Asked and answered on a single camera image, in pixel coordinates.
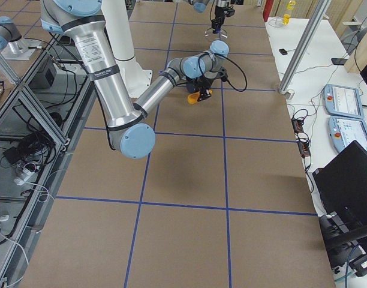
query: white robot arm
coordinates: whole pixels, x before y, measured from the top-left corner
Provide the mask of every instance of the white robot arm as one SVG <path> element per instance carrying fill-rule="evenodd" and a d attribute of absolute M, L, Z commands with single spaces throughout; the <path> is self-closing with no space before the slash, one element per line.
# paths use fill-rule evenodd
<path fill-rule="evenodd" d="M 167 69 L 132 103 L 104 33 L 105 18 L 101 0 L 41 0 L 44 29 L 71 37 L 99 92 L 107 117 L 110 144 L 130 158 L 148 155 L 155 134 L 142 123 L 148 113 L 183 79 L 206 79 L 199 87 L 198 101 L 209 96 L 214 79 L 225 77 L 222 63 L 228 45 L 214 41 L 210 50 L 196 56 L 174 59 Z"/>

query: black band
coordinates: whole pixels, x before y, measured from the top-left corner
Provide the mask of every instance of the black band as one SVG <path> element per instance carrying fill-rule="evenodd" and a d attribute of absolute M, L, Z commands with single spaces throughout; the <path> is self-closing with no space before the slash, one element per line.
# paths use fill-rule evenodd
<path fill-rule="evenodd" d="M 94 16 L 84 17 L 84 18 L 80 18 L 72 22 L 66 23 L 62 25 L 61 28 L 64 32 L 66 32 L 67 30 L 74 28 L 76 26 L 88 24 L 91 22 L 97 22 L 97 21 L 105 21 L 105 17 L 103 15 L 94 15 Z"/>
<path fill-rule="evenodd" d="M 134 57 L 136 57 L 136 55 L 133 55 L 132 58 L 129 58 L 129 59 L 126 59 L 126 60 L 120 60 L 120 59 L 115 58 L 115 57 L 114 57 L 114 59 L 117 60 L 117 61 L 120 61 L 120 62 L 127 62 L 127 61 L 130 61 L 130 60 L 134 59 Z"/>
<path fill-rule="evenodd" d="M 133 121 L 130 121 L 129 123 L 126 123 L 124 125 L 117 126 L 117 127 L 107 127 L 107 129 L 110 132 L 115 132 L 115 131 L 123 130 L 123 129 L 129 128 L 129 127 L 131 127 L 133 125 L 136 125 L 136 123 L 140 122 L 142 119 L 143 119 L 143 115 L 140 115 L 137 119 L 135 119 Z"/>
<path fill-rule="evenodd" d="M 169 81 L 172 83 L 173 86 L 177 86 L 176 79 L 172 75 L 170 75 L 168 72 L 163 71 L 160 76 L 164 76 L 165 78 L 168 78 Z"/>
<path fill-rule="evenodd" d="M 146 117 L 148 117 L 148 113 L 145 111 L 144 108 L 142 108 L 141 105 L 139 105 L 138 103 L 133 103 L 133 107 L 138 110 L 138 111 L 141 111 L 142 114 L 143 114 L 143 117 L 146 119 Z"/>
<path fill-rule="evenodd" d="M 102 69 L 100 71 L 96 71 L 89 74 L 90 81 L 94 80 L 100 80 L 106 77 L 109 77 L 111 75 L 119 73 L 119 67 L 118 65 L 114 65 L 105 69 Z"/>

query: blue cable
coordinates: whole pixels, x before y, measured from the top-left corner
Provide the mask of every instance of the blue cable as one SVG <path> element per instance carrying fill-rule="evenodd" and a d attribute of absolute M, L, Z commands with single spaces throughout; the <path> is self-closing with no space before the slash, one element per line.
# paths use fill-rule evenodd
<path fill-rule="evenodd" d="M 350 258 L 351 258 L 351 256 L 353 255 L 353 253 L 354 253 L 355 249 L 357 249 L 357 248 L 358 248 L 358 246 L 359 246 L 359 244 L 355 245 L 355 246 L 353 247 L 353 249 L 351 249 L 350 254 L 349 254 L 349 256 L 347 257 L 347 261 L 346 261 L 346 272 L 345 272 L 345 288 L 347 288 L 347 277 L 348 277 L 348 270 L 349 270 L 349 262 L 350 262 Z"/>

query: black monitor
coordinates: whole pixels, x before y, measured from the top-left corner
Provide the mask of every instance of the black monitor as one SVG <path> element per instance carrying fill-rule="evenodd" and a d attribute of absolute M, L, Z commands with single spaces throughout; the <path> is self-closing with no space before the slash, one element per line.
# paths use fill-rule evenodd
<path fill-rule="evenodd" d="M 335 211 L 349 230 L 367 225 L 367 152 L 357 141 L 313 177 L 327 213 Z M 367 237 L 358 242 L 367 253 Z"/>

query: metal post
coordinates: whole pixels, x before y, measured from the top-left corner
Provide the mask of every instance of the metal post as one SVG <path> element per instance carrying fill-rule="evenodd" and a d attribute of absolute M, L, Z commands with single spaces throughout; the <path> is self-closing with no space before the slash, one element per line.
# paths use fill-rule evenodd
<path fill-rule="evenodd" d="M 301 39 L 298 42 L 297 49 L 290 60 L 290 63 L 286 69 L 284 77 L 282 78 L 281 83 L 279 84 L 278 91 L 279 93 L 286 94 L 287 88 L 315 34 L 318 29 L 318 26 L 321 23 L 323 16 L 326 13 L 327 8 L 329 7 L 332 0 L 319 0 L 313 15 L 311 16 L 305 31 L 303 32 Z"/>
<path fill-rule="evenodd" d="M 6 78 L 10 83 L 18 85 L 20 82 L 20 77 L 14 72 L 14 70 L 10 67 L 8 62 L 6 62 L 5 58 L 0 53 L 0 69 L 5 74 Z"/>

